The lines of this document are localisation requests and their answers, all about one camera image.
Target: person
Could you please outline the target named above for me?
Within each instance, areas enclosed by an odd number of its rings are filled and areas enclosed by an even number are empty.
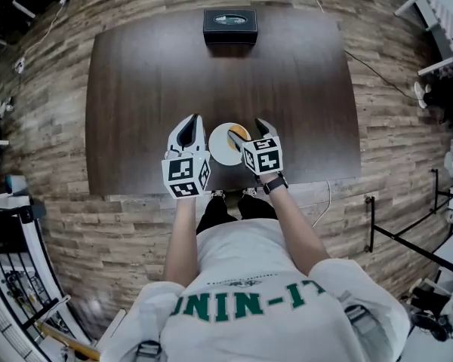
[[[422,109],[439,107],[443,110],[440,123],[449,121],[453,127],[453,76],[436,79],[432,84],[427,84],[424,89],[419,82],[415,82],[414,93]]]
[[[197,229],[195,198],[177,201],[164,281],[141,290],[102,362],[398,359],[405,309],[356,262],[329,256],[285,185],[272,205],[244,191],[241,220],[223,196]]]

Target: tissue box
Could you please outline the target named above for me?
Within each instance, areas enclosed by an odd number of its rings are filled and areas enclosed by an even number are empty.
[[[255,44],[257,34],[255,9],[205,9],[203,36],[206,44]]]

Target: wooden floor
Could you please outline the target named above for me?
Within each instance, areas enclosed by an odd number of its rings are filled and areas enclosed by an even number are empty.
[[[416,71],[430,64],[433,49],[414,12],[393,16],[404,1],[320,0],[335,15],[346,49],[413,95]],[[20,88],[10,66],[45,34],[58,8],[50,9],[0,58],[0,99],[17,94],[16,109],[5,122],[11,146],[1,172],[25,174],[34,198],[45,203],[48,215],[42,227],[48,252],[92,336],[99,337],[145,283],[161,279],[174,217],[169,196],[88,194],[85,97],[94,36],[153,14],[252,2],[318,9],[315,0],[72,0],[46,40],[29,53]],[[374,253],[364,253],[370,218],[365,197],[376,197],[377,222],[393,231],[426,213],[433,195],[430,169],[442,168],[451,132],[438,125],[436,114],[421,110],[361,63],[348,60],[362,176],[331,183],[332,206],[316,231],[332,256],[357,260],[400,296],[434,266],[381,235]],[[449,179],[441,173],[446,187]],[[326,183],[292,186],[291,192],[311,220],[327,206]],[[198,216],[204,206],[200,201]],[[447,233],[448,225],[438,214],[406,238],[432,250]]]

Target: black cable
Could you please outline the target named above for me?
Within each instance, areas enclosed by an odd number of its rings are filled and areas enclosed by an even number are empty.
[[[346,51],[344,50],[344,52],[351,56],[354,60],[357,60],[358,62],[362,63],[364,66],[366,66],[368,69],[370,69],[374,74],[376,74],[379,78],[381,78],[383,81],[385,81],[386,83],[388,83],[389,86],[391,87],[394,87],[395,89],[397,89],[402,95],[404,95],[406,98],[409,98],[410,100],[415,100],[416,102],[419,100],[418,98],[414,98],[414,97],[410,97],[408,94],[405,94],[405,92],[403,90],[401,90],[400,88],[398,88],[394,83],[391,83],[390,81],[388,81],[385,77],[383,77],[379,72],[377,72],[375,69],[373,69],[370,65],[368,65],[367,63],[363,62],[362,60],[360,60],[359,58],[355,57],[354,55],[352,55],[349,51]]]
[[[65,297],[63,297],[62,300],[60,300],[59,302],[55,303],[54,306],[50,310],[47,311],[47,315],[45,315],[45,319],[42,321],[42,323],[45,323],[48,320],[48,316],[52,312],[52,310],[54,310],[58,305],[60,305],[61,303],[64,303],[65,301],[66,301]]]
[[[16,86],[16,93],[15,94],[12,94],[12,92],[14,91],[13,89],[10,89],[10,93],[8,94],[9,97],[18,97],[19,94],[20,94],[20,89],[21,89],[21,86],[22,86],[22,74],[18,74],[18,83],[17,83],[17,86]]]

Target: black watch strap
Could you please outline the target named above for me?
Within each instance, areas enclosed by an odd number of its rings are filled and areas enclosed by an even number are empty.
[[[285,181],[284,176],[281,173],[279,173],[278,178],[273,179],[272,181],[270,181],[269,183],[266,183],[263,186],[263,191],[265,192],[266,195],[269,195],[272,190],[274,190],[275,188],[278,188],[279,186],[282,186],[282,185],[284,185],[286,188],[288,188],[288,184]]]

